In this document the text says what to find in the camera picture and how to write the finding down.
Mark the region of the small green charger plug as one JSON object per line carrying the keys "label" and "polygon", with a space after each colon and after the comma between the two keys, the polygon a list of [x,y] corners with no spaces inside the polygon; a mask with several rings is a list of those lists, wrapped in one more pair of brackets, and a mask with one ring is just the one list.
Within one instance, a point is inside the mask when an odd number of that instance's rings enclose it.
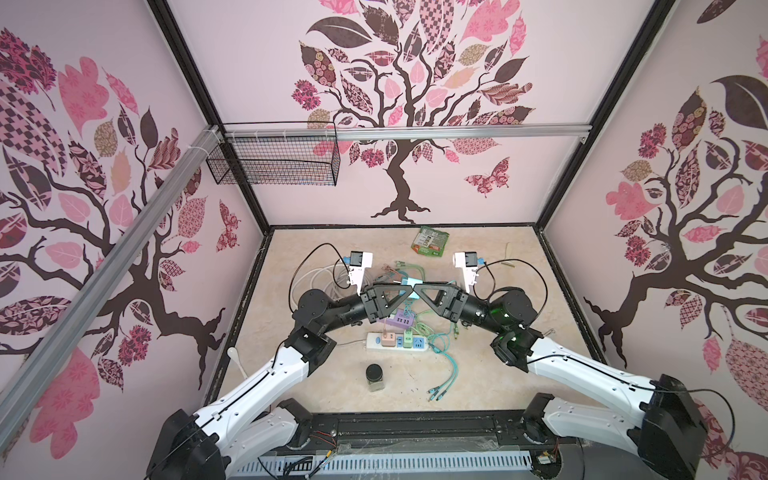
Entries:
{"label": "small green charger plug", "polygon": [[397,345],[399,347],[410,349],[413,347],[414,336],[410,331],[403,332],[397,338]]}

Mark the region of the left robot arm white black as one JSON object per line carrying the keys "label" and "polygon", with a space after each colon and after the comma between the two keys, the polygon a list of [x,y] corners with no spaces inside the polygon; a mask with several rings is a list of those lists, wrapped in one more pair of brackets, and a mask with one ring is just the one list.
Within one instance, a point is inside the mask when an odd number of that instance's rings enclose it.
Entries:
{"label": "left robot arm white black", "polygon": [[294,327],[258,371],[193,414],[178,410],[164,422],[149,479],[228,479],[245,464],[308,436],[311,414],[281,396],[306,380],[336,346],[329,332],[388,318],[412,294],[408,285],[373,284],[334,300],[311,289],[292,314]]}

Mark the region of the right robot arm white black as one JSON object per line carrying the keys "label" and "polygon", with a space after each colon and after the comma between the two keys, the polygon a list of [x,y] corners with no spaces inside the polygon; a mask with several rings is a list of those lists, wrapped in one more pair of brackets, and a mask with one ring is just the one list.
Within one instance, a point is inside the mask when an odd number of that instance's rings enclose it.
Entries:
{"label": "right robot arm white black", "polygon": [[596,401],[574,404],[542,394],[533,402],[534,433],[576,437],[636,455],[665,479],[693,479],[708,431],[678,379],[627,373],[580,355],[543,335],[538,314],[519,287],[480,300],[448,283],[424,283],[415,293],[438,316],[493,333],[491,348],[505,365],[559,382]]}

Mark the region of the pink charger plug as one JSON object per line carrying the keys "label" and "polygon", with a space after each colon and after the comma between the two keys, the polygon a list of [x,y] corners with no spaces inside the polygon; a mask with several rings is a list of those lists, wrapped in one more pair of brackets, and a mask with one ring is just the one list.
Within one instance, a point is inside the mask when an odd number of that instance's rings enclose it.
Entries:
{"label": "pink charger plug", "polygon": [[397,335],[395,333],[382,333],[380,336],[380,344],[384,348],[394,348],[397,345]]}

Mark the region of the teal green charger plug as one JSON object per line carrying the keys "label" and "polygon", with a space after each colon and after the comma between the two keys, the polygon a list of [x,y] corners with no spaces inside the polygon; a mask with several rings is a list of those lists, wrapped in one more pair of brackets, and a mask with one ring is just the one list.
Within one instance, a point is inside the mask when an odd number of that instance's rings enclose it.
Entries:
{"label": "teal green charger plug", "polygon": [[411,286],[411,287],[416,286],[416,285],[420,285],[422,283],[423,283],[423,281],[418,279],[418,278],[404,278],[402,280],[402,284],[403,285],[407,285],[407,286]]}

